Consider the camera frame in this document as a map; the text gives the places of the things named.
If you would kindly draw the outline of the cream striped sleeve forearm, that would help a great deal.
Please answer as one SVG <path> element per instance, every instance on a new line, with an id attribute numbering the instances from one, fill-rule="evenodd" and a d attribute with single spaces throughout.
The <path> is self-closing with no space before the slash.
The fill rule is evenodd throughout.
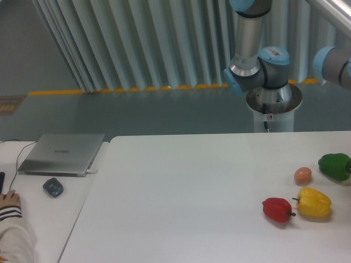
<path id="1" fill-rule="evenodd" d="M 1 262 L 34 262 L 33 241 L 21 208 L 1 208 Z"/>

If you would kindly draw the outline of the person's hand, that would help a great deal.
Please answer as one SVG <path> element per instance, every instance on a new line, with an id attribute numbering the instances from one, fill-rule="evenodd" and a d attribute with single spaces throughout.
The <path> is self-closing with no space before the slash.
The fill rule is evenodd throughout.
<path id="1" fill-rule="evenodd" d="M 21 208 L 20 195 L 15 190 L 10 190 L 7 193 L 1 193 L 0 208 L 19 207 Z"/>

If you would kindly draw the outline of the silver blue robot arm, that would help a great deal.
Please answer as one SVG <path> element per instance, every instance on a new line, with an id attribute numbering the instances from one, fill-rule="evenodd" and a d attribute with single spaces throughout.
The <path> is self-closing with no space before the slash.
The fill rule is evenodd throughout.
<path id="1" fill-rule="evenodd" d="M 263 18 L 271 1 L 230 1 L 239 16 L 235 55 L 223 74 L 228 87 L 243 93 L 256 87 L 267 90 L 286 86 L 290 57 L 280 47 L 259 49 Z M 314 56 L 313 70 L 317 78 L 350 89 L 350 48 L 323 47 Z"/>

